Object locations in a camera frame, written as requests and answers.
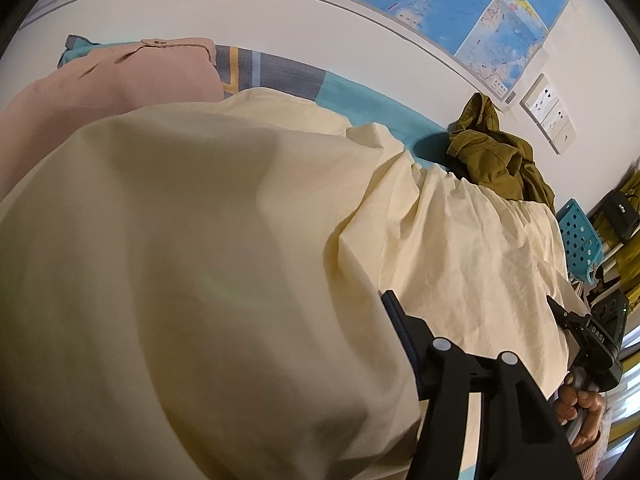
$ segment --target basket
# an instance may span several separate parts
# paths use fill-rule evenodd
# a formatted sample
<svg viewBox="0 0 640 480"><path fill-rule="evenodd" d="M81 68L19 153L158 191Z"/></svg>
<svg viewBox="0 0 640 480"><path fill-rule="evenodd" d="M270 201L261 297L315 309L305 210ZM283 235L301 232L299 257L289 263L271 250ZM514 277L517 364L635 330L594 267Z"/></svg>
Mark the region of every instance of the basket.
<svg viewBox="0 0 640 480"><path fill-rule="evenodd" d="M600 237L573 198L564 204L556 218L567 269L574 278L595 285L596 269L604 257Z"/></svg>

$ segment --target sleeve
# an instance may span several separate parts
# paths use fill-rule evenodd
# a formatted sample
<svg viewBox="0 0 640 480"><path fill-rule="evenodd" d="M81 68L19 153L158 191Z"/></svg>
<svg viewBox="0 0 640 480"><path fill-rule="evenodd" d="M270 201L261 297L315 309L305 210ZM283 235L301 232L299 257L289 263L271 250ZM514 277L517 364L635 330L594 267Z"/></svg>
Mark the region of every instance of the sleeve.
<svg viewBox="0 0 640 480"><path fill-rule="evenodd" d="M597 441L589 449L585 449L575 456L584 480L595 480L598 465L609 444L610 429L611 412L607 410L600 425L600 436Z"/></svg>

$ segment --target cream garment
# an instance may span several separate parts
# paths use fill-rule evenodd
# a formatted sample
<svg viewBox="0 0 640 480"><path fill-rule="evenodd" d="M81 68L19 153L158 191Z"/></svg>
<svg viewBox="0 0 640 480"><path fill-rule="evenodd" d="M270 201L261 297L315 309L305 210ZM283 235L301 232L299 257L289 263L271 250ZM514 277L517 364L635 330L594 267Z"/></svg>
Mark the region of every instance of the cream garment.
<svg viewBox="0 0 640 480"><path fill-rule="evenodd" d="M265 89L143 108L0 203L0 418L46 479L402 478L420 410L378 291L550 394L565 276L546 206L383 126Z"/></svg>

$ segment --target pink garment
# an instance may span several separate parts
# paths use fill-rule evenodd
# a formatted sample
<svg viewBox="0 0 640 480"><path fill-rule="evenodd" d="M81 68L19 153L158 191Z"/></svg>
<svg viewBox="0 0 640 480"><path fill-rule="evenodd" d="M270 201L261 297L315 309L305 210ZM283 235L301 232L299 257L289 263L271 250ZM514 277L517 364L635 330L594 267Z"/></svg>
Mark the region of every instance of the pink garment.
<svg viewBox="0 0 640 480"><path fill-rule="evenodd" d="M203 38L97 48L22 90L0 113L0 200L78 128L148 105L218 102L216 46Z"/></svg>

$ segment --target silver bolt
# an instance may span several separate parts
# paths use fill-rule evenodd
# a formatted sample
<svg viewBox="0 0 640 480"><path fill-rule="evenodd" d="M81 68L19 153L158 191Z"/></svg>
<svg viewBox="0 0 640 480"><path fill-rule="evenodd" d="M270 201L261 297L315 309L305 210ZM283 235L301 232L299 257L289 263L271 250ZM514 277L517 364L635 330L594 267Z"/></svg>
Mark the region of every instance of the silver bolt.
<svg viewBox="0 0 640 480"><path fill-rule="evenodd" d="M505 352L502 354L502 360L511 366L518 364L518 356L513 352Z"/></svg>
<svg viewBox="0 0 640 480"><path fill-rule="evenodd" d="M446 352L451 349L451 341L443 337L437 337L433 340L433 347L441 352Z"/></svg>

